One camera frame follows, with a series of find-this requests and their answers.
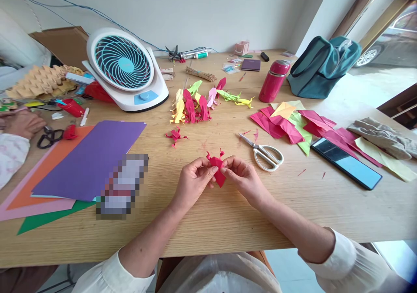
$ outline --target red thermos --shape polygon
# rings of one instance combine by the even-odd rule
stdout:
[[[259,93],[259,100],[269,103],[275,99],[289,69],[290,63],[288,61],[276,60],[272,63]]]

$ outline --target pen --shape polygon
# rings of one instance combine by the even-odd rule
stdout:
[[[239,81],[242,81],[243,77],[246,75],[246,72],[243,74],[242,78],[239,79]]]

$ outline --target car wheel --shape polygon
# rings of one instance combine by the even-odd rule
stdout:
[[[381,46],[372,46],[364,54],[362,54],[359,59],[356,61],[353,67],[362,67],[371,63],[376,57],[381,53]]]

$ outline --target small purple book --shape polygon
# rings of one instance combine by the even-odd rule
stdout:
[[[242,63],[242,70],[253,70],[259,72],[261,69],[260,60],[245,59]]]
[[[38,183],[33,193],[91,202],[100,196],[113,168],[123,160],[145,127],[143,122],[99,122]]]

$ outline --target desk fan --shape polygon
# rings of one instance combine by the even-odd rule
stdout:
[[[125,112],[143,112],[169,96],[151,48],[115,28],[101,28],[87,41],[87,70]]]

